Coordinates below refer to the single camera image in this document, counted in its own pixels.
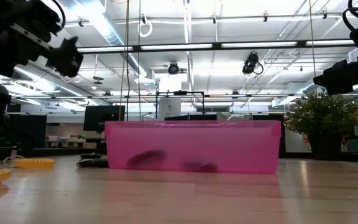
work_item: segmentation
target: desk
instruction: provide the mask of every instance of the desk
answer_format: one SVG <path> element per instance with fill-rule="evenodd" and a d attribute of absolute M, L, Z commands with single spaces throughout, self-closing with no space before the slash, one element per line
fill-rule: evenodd
<path fill-rule="evenodd" d="M 357 223 L 358 163 L 280 159 L 277 175 L 14 169 L 0 223 Z"/>

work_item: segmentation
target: green plant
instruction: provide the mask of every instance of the green plant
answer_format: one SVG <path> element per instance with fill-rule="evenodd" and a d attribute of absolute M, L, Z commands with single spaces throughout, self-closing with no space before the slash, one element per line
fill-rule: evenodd
<path fill-rule="evenodd" d="M 296 101 L 285 122 L 291 131 L 304 134 L 345 133 L 358 123 L 358 100 L 342 95 L 309 93 Z"/>

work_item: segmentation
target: plastic bin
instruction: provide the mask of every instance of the plastic bin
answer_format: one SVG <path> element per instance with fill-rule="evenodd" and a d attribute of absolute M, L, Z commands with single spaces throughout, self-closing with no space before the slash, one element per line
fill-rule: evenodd
<path fill-rule="evenodd" d="M 280 121 L 108 121 L 113 169 L 274 174 Z"/>

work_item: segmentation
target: plant pot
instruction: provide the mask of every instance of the plant pot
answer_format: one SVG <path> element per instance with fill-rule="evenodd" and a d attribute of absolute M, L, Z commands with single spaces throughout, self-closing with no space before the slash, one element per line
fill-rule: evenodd
<path fill-rule="evenodd" d="M 308 134 L 313 159 L 335 161 L 341 155 L 342 134 Z"/>

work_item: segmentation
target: wooden table surface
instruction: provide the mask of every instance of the wooden table surface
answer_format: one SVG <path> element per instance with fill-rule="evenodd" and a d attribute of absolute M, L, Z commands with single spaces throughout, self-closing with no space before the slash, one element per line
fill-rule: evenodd
<path fill-rule="evenodd" d="M 14 169 L 0 223 L 357 223 L 358 163 L 280 159 L 277 175 Z"/>

